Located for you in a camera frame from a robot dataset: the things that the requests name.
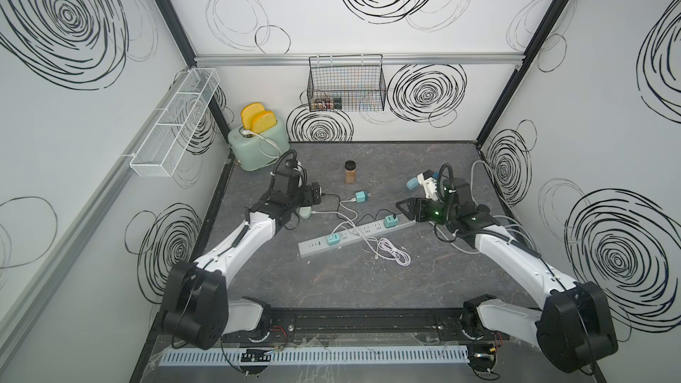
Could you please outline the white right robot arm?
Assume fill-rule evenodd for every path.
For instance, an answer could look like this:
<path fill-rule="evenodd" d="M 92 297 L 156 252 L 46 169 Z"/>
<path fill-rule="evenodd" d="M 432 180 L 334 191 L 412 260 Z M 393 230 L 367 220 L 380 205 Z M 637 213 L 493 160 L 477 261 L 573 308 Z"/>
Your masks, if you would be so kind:
<path fill-rule="evenodd" d="M 541 349 L 550 363 L 567 373 L 595 367 L 618 351 L 605 292 L 593 282 L 580 283 L 557 270 L 519 242 L 487 206 L 475 202 L 466 180 L 443 179 L 427 171 L 413 177 L 407 187 L 422 187 L 425 193 L 395 204 L 408 219 L 445 228 L 451 235 L 449 243 L 463 239 L 498 264 L 537 305 L 532 310 L 479 296 L 466 304 L 463 320 L 468 330 L 509 334 Z"/>

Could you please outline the pale green round earbud case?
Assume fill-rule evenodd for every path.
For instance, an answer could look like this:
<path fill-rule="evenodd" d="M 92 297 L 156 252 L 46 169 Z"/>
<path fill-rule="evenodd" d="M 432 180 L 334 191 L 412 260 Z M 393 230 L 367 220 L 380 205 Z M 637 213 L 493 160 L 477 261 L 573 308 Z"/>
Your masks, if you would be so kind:
<path fill-rule="evenodd" d="M 301 219 L 309 219 L 311 216 L 311 207 L 300 207 L 298 209 L 298 215 Z"/>

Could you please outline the white power strip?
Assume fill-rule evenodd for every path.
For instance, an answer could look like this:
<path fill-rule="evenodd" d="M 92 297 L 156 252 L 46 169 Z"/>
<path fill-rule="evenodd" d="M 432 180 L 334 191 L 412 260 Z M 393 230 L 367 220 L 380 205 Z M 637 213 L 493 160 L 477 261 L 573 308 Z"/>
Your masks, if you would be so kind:
<path fill-rule="evenodd" d="M 319 255 L 334 249 L 344 248 L 344 246 L 350 246 L 365 239 L 372 243 L 391 232 L 410 228 L 416 223 L 415 221 L 408 220 L 404 215 L 397 215 L 397 218 L 399 219 L 399 224 L 394 228 L 387 229 L 383 223 L 383 218 L 382 220 L 360 225 L 358 228 L 342 230 L 300 242 L 298 244 L 299 256 L 301 258 L 312 257 L 313 255 Z"/>

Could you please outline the teal charger with white cable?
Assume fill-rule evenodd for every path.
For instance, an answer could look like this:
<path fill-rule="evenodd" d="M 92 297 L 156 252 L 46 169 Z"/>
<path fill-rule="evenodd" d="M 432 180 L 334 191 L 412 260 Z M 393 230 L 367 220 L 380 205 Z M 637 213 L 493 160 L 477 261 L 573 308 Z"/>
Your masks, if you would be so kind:
<path fill-rule="evenodd" d="M 367 191 L 356 191 L 354 200 L 356 203 L 364 203 L 367 202 L 369 197 L 370 193 L 367 193 Z"/>

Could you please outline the teal charger with black cable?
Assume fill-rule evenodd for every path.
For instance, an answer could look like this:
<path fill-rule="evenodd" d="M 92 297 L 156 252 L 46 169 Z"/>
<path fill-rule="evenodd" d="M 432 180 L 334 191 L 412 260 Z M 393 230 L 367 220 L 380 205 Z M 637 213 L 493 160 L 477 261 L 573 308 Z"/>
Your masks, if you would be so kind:
<path fill-rule="evenodd" d="M 396 215 L 390 215 L 384 218 L 383 223 L 387 229 L 394 228 L 399 224 L 399 219 Z"/>

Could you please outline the light blue earbud case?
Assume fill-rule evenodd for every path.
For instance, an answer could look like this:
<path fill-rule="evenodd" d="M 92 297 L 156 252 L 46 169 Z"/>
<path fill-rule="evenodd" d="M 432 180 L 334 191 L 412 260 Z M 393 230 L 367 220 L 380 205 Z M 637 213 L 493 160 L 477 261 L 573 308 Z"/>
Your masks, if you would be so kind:
<path fill-rule="evenodd" d="M 419 185 L 420 182 L 418 180 L 418 177 L 413 177 L 406 183 L 406 187 L 410 191 L 415 190 Z"/>

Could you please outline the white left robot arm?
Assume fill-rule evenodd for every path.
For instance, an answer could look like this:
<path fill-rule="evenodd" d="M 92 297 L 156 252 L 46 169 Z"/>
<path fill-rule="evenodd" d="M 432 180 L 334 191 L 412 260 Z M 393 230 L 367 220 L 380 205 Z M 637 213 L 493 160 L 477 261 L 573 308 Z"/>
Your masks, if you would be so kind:
<path fill-rule="evenodd" d="M 321 203 L 319 184 L 308 180 L 297 152 L 285 152 L 274 164 L 270 184 L 244 220 L 217 246 L 192 262 L 175 264 L 159 311 L 160 330 L 199 349 L 210 349 L 227 334 L 244 333 L 265 340 L 270 334 L 271 305 L 244 297 L 228 299 L 238 271 L 266 242 L 290 222 Z"/>

